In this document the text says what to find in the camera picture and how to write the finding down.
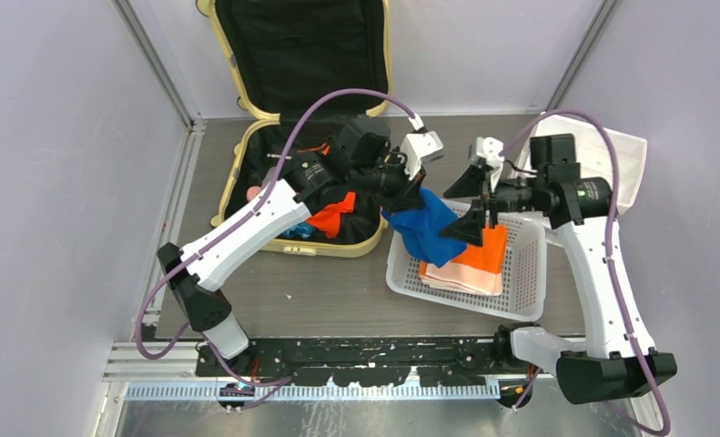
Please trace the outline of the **blue cloth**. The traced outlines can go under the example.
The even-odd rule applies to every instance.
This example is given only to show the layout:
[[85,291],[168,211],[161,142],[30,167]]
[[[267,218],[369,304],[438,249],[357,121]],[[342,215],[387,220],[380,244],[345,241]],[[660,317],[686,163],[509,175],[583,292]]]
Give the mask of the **blue cloth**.
[[467,249],[467,244],[460,240],[440,236],[440,231],[459,216],[432,191],[422,188],[420,193],[423,208],[394,213],[383,209],[381,215],[401,235],[412,257],[442,267]]

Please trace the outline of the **orange and pink cloth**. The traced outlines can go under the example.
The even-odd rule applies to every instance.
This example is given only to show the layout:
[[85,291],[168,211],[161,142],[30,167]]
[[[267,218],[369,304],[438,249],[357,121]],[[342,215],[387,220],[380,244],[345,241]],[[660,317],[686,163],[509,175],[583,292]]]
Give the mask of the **orange and pink cloth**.
[[502,266],[509,230],[499,224],[485,228],[481,247],[468,245],[458,257],[437,267],[420,263],[419,277],[423,284],[439,290],[463,292],[480,296],[502,295]]

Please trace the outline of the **orange garment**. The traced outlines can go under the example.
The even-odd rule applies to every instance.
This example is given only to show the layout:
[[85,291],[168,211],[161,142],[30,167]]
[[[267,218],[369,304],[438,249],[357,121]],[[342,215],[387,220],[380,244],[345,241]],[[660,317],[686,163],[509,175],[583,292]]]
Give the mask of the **orange garment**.
[[[345,176],[348,160],[342,151],[334,148],[328,141],[318,147],[310,148],[309,152],[316,152],[323,158],[328,169],[333,170],[338,176]],[[356,209],[357,193],[341,186],[333,192],[324,192],[324,197],[329,200],[328,203],[309,217],[306,223],[321,231],[328,239],[336,239],[340,234],[342,217],[353,213]]]

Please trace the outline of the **white perforated plastic basket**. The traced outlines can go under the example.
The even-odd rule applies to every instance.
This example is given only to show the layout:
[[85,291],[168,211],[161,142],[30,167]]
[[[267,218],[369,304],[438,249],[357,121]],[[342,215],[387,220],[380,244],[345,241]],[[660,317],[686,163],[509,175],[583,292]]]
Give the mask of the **white perforated plastic basket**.
[[432,288],[421,282],[419,261],[404,248],[398,232],[392,233],[386,283],[401,295],[519,322],[543,315],[547,280],[545,231],[532,216],[502,213],[499,222],[508,229],[502,265],[502,294],[480,296]]

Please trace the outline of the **yellow hard-shell suitcase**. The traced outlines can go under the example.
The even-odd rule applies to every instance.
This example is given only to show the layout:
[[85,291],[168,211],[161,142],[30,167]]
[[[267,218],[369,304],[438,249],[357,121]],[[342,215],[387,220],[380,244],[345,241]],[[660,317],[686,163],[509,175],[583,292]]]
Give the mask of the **yellow hard-shell suitcase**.
[[[212,227],[241,209],[290,133],[295,150],[318,147],[358,115],[376,117],[392,90],[390,7],[385,1],[200,1],[253,117]],[[364,96],[374,90],[375,97]]]

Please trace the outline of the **blue patterned garment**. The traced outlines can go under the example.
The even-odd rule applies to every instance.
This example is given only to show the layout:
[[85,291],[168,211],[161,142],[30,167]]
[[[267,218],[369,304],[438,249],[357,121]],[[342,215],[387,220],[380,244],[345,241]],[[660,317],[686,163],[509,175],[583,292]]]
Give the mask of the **blue patterned garment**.
[[309,239],[317,229],[308,222],[300,222],[282,232],[285,239]]

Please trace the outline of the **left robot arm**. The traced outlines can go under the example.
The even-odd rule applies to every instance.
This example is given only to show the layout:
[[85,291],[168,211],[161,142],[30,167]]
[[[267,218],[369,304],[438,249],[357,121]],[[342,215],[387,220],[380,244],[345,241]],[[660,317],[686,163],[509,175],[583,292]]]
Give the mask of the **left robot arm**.
[[253,363],[248,336],[220,289],[248,258],[350,192],[372,196],[390,213],[422,208],[424,164],[441,154],[442,143],[419,117],[411,124],[397,147],[383,122],[362,116],[317,147],[283,152],[284,173],[271,170],[246,206],[204,237],[157,251],[190,328],[215,346],[228,374],[241,376]]

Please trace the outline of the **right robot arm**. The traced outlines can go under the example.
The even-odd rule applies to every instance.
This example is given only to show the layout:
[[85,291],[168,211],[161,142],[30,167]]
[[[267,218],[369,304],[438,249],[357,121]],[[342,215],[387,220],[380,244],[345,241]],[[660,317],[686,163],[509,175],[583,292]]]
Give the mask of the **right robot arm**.
[[534,322],[501,326],[495,364],[510,373],[526,364],[549,372],[573,404],[643,396],[675,376],[677,364],[655,347],[626,278],[615,184],[582,176],[570,134],[534,137],[530,146],[532,174],[503,178],[502,143],[475,141],[468,169],[445,193],[472,203],[442,235],[484,247],[496,241],[502,213],[541,213],[572,267],[585,339],[575,343]]

